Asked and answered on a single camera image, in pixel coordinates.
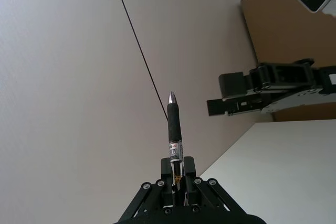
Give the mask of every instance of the cardboard box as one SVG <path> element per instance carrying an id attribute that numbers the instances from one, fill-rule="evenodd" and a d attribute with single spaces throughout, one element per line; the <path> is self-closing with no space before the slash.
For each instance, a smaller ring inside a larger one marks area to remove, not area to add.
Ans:
<path id="1" fill-rule="evenodd" d="M 314 67 L 336 66 L 336 18 L 311 13 L 297 0 L 242 0 L 259 62 L 292 63 L 313 58 Z M 336 119 L 336 103 L 274 113 L 276 121 Z"/>

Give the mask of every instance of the black pen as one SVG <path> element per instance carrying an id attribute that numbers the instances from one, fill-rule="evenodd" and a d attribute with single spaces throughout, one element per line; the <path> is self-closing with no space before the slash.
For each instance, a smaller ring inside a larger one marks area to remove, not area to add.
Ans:
<path id="1" fill-rule="evenodd" d="M 184 176 L 183 148 L 180 127 L 180 115 L 174 92 L 170 92 L 167 114 L 169 135 L 169 157 L 173 174 L 173 185 L 180 189 L 180 180 Z"/>

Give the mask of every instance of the white surface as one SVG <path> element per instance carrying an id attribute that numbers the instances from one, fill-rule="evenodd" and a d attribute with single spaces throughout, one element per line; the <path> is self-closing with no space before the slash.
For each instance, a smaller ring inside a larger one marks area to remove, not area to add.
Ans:
<path id="1" fill-rule="evenodd" d="M 259 123 L 203 175 L 266 223 L 336 223 L 336 120 Z"/>
<path id="2" fill-rule="evenodd" d="M 203 172 L 259 112 L 209 117 L 206 100 L 221 97 L 218 76 L 255 67 L 240 0 L 124 0 L 163 101 L 174 90 L 185 155 Z"/>
<path id="3" fill-rule="evenodd" d="M 113 223 L 167 125 L 120 0 L 0 0 L 0 223 Z"/>

